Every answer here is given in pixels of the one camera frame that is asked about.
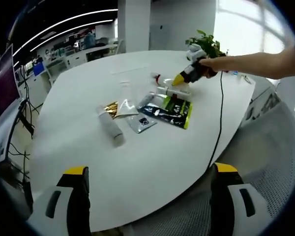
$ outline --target silver foil packet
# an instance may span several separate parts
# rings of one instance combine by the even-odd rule
[[[134,132],[140,134],[144,130],[152,127],[157,124],[155,120],[149,118],[143,114],[133,115],[126,118],[129,126],[133,129]]]

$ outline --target computer monitor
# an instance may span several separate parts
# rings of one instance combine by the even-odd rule
[[[54,45],[54,50],[58,50],[60,48],[64,48],[64,42],[60,42]]]
[[[0,117],[19,98],[20,93],[15,80],[11,45],[0,58]]]
[[[77,41],[77,40],[75,39],[75,35],[70,35],[70,36],[69,36],[69,42],[70,42],[70,44],[73,45],[73,44],[75,43],[75,41]]]

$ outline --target human arm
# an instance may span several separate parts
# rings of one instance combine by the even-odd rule
[[[200,63],[214,71],[239,71],[270,79],[295,75],[295,47],[286,48],[278,54],[255,53],[244,56],[227,56],[202,59]]]

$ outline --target white wall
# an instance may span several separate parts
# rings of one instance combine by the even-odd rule
[[[95,26],[95,35],[96,35],[96,39],[99,39],[102,37],[114,38],[115,37],[114,23],[108,24],[108,25]]]
[[[118,0],[118,40],[126,39],[126,0]]]
[[[185,41],[195,36],[196,30],[213,34],[215,10],[216,0],[156,1],[151,3],[150,25],[166,29],[164,50],[186,50]]]
[[[126,0],[126,50],[147,51],[149,47],[150,0]]]

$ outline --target clear plastic bag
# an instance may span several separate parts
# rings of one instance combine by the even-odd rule
[[[133,100],[131,84],[129,82],[120,82],[121,96],[118,100],[118,116],[137,115],[138,111]]]

